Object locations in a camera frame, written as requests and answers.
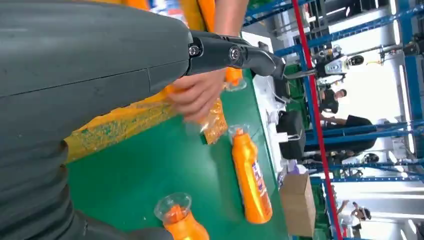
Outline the person's hand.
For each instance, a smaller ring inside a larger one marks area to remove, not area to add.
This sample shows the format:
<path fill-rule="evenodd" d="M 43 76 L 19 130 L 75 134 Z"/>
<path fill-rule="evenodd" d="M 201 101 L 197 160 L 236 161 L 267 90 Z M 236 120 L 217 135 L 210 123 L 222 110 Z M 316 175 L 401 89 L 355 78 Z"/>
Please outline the person's hand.
<path fill-rule="evenodd" d="M 226 69 L 222 68 L 181 77 L 172 83 L 167 97 L 186 122 L 199 123 L 224 90 L 225 76 Z"/>

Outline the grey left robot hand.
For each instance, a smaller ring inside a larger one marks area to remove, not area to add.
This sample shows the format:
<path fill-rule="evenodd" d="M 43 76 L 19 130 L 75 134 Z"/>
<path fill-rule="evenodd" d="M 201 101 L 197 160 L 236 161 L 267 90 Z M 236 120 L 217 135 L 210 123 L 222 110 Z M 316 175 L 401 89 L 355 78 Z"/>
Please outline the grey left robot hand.
<path fill-rule="evenodd" d="M 170 240 L 160 227 L 126 233 L 76 211 L 65 138 L 183 76 L 225 67 L 272 76 L 284 66 L 239 37 L 128 6 L 1 1 L 1 239 Z"/>

